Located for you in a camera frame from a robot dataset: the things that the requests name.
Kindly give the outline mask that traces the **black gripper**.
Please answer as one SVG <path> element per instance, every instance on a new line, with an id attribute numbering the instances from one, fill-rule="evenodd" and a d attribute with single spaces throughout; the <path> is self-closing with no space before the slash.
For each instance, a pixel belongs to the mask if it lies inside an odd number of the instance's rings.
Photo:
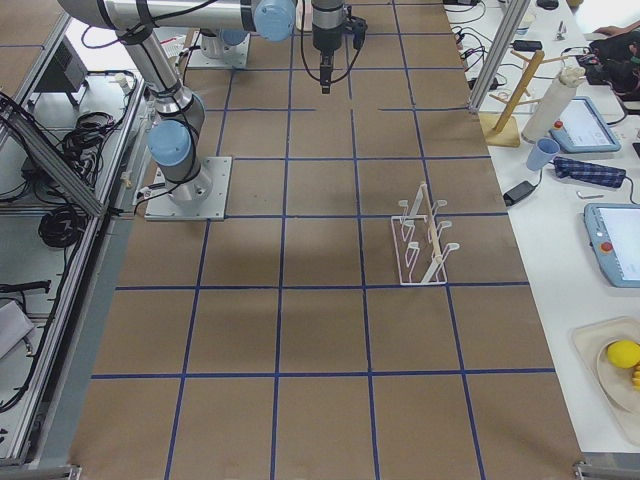
<path id="1" fill-rule="evenodd" d="M 319 83 L 322 94 L 329 94 L 331 91 L 332 76 L 334 71 L 335 52 L 340 49 L 340 45 L 318 46 L 315 48 L 319 51 Z"/>

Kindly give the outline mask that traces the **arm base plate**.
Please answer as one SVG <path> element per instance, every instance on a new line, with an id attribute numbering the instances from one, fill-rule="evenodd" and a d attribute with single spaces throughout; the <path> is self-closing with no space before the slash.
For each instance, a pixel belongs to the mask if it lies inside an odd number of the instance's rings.
<path id="1" fill-rule="evenodd" d="M 199 175 L 171 194 L 162 187 L 146 203 L 148 221 L 223 221 L 232 170 L 231 157 L 203 157 Z"/>
<path id="2" fill-rule="evenodd" d="M 200 30 L 195 37 L 187 67 L 191 69 L 245 69 L 250 34 L 243 30 Z"/>

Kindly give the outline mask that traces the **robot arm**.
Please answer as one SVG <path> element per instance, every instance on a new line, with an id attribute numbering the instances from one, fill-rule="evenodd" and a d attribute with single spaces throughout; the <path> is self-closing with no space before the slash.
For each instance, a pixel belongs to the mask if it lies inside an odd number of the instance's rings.
<path id="1" fill-rule="evenodd" d="M 63 1 L 63 10 L 90 27 L 115 32 L 152 97 L 158 122 L 147 146 L 168 196 L 182 202 L 206 198 L 213 186 L 197 155 L 204 122 L 202 101 L 184 85 L 156 29 L 163 26 L 256 33 L 279 42 L 291 36 L 301 14 L 295 1 Z"/>

